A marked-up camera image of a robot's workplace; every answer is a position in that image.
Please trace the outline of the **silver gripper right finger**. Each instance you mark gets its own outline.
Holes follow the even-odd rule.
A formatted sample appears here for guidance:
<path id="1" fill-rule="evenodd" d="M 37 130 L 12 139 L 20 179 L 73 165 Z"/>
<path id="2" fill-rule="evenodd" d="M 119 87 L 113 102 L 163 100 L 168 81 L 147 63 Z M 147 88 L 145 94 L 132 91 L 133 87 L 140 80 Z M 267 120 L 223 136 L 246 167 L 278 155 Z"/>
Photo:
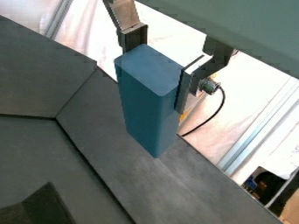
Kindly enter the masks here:
<path id="1" fill-rule="evenodd" d="M 207 37 L 203 45 L 203 54 L 183 69 L 175 99 L 175 110 L 181 114 L 188 94 L 196 95 L 199 90 L 211 93 L 202 87 L 202 82 L 230 63 L 235 48 Z"/>

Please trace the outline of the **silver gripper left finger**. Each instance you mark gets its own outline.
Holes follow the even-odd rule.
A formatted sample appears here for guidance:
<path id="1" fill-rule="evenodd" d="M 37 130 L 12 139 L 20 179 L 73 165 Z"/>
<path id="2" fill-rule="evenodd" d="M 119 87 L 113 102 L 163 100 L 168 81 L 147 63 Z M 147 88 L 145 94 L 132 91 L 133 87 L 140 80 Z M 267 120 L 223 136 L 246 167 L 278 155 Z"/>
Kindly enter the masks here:
<path id="1" fill-rule="evenodd" d="M 147 29 L 137 15 L 135 0 L 103 0 L 116 27 L 117 43 L 127 53 L 147 43 Z"/>

